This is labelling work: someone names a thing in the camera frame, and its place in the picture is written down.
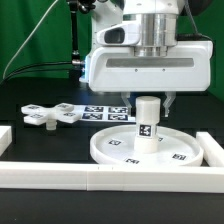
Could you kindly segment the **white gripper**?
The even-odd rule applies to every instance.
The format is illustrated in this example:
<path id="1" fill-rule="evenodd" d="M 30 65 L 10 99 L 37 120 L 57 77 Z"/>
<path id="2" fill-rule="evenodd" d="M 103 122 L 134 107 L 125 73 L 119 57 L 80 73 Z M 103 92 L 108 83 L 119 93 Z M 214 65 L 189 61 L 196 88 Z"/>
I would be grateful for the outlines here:
<path id="1" fill-rule="evenodd" d="M 131 109 L 129 92 L 166 92 L 164 115 L 178 91 L 204 91 L 210 85 L 211 41 L 179 41 L 165 57 L 136 57 L 132 47 L 100 47 L 88 65 L 93 91 L 122 92 Z"/>

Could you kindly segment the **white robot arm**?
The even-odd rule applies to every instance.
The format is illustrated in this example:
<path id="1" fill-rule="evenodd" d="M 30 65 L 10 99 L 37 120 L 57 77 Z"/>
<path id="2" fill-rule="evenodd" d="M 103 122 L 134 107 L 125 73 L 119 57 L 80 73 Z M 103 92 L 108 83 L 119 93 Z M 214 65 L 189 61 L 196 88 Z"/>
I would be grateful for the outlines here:
<path id="1" fill-rule="evenodd" d="M 197 30 L 177 34 L 189 0 L 97 0 L 92 48 L 82 82 L 97 92 L 163 92 L 168 108 L 178 92 L 210 85 L 213 42 Z"/>

